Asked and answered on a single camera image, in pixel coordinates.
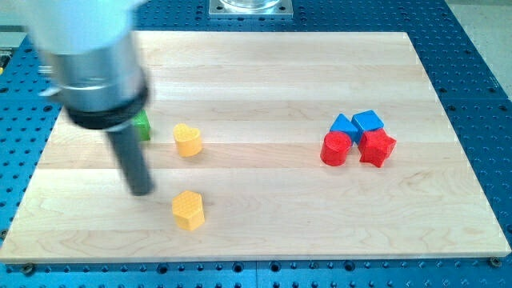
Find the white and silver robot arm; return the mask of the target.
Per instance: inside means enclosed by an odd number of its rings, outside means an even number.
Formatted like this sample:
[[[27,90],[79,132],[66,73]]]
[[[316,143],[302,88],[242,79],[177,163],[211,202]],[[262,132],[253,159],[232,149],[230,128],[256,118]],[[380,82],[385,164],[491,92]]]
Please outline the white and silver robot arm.
[[[139,0],[24,0],[14,6],[72,121],[104,130],[131,120],[149,90],[132,35]]]

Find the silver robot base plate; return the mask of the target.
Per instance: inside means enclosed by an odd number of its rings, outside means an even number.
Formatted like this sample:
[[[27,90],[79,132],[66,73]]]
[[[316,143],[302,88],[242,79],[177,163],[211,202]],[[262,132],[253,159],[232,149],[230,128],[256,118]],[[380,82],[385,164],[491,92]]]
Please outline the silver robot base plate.
[[[291,0],[209,0],[210,18],[292,18]]]

